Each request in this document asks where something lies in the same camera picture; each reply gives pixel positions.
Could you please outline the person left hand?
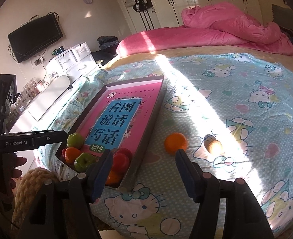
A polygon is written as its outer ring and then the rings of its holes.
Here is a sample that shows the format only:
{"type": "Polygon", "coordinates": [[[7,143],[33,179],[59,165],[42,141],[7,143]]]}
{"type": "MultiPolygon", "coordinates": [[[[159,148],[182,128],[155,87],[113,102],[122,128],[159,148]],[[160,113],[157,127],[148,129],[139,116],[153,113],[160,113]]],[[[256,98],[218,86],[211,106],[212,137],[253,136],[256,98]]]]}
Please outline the person left hand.
{"type": "Polygon", "coordinates": [[[22,176],[22,171],[18,167],[27,163],[27,158],[18,157],[16,153],[3,154],[3,172],[6,186],[10,189],[16,188],[16,178],[22,176]]]}

